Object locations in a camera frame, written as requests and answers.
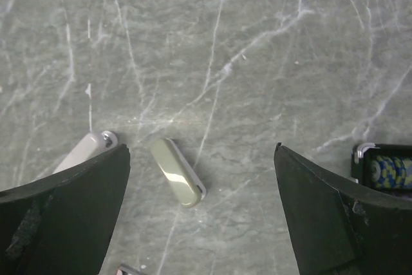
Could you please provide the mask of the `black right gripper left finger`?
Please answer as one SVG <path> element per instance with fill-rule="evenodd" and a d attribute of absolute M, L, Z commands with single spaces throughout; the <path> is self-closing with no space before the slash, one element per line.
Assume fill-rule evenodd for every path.
<path fill-rule="evenodd" d="M 1 274 L 98 274 L 124 199 L 125 144 L 1 192 Z"/>

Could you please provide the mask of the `beige green stapler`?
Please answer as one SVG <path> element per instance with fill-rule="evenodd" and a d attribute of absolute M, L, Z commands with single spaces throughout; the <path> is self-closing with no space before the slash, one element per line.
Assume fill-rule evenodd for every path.
<path fill-rule="evenodd" d="M 184 207 L 194 207 L 205 198 L 206 187 L 173 140 L 156 140 L 151 144 L 150 151 L 173 193 Z"/>

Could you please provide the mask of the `white stapler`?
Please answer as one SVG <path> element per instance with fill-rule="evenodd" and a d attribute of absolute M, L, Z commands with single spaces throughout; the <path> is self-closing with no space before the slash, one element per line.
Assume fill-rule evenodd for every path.
<path fill-rule="evenodd" d="M 118 138 L 111 131 L 88 133 L 55 168 L 53 174 L 77 166 L 118 145 Z"/>

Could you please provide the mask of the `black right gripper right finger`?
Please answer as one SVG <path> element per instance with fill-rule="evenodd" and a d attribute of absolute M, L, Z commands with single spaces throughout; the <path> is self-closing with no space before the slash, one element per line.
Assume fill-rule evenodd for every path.
<path fill-rule="evenodd" d="M 368 188 L 290 148 L 274 151 L 300 274 L 411 274 L 411 200 Z"/>

